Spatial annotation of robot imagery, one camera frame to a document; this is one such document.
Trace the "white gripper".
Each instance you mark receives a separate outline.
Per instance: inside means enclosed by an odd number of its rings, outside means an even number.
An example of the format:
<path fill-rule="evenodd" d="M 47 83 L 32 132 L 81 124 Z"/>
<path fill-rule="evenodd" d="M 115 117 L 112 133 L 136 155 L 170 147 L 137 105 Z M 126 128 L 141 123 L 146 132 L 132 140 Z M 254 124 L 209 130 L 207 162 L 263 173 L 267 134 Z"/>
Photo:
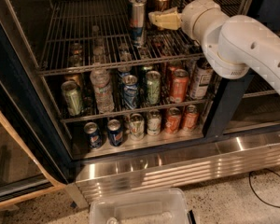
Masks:
<path fill-rule="evenodd" d="M 162 29 L 178 30 L 181 27 L 186 35 L 195 40 L 194 26 L 196 21 L 202 14 L 212 9 L 220 10 L 220 5 L 213 0 L 194 0 L 184 7 L 181 17 L 177 7 L 172 7 L 164 11 L 149 12 L 148 18 L 153 25 Z"/>

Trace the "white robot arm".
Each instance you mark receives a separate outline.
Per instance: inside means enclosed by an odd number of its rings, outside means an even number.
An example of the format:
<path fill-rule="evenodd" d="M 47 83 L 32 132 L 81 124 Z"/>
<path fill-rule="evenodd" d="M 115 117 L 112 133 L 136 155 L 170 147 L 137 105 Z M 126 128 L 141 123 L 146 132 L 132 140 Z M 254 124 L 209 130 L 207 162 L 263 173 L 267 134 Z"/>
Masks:
<path fill-rule="evenodd" d="M 238 79 L 252 69 L 280 95 L 280 37 L 259 21 L 245 15 L 230 17 L 214 0 L 194 0 L 182 11 L 175 7 L 154 11 L 148 18 L 196 41 L 219 76 Z"/>

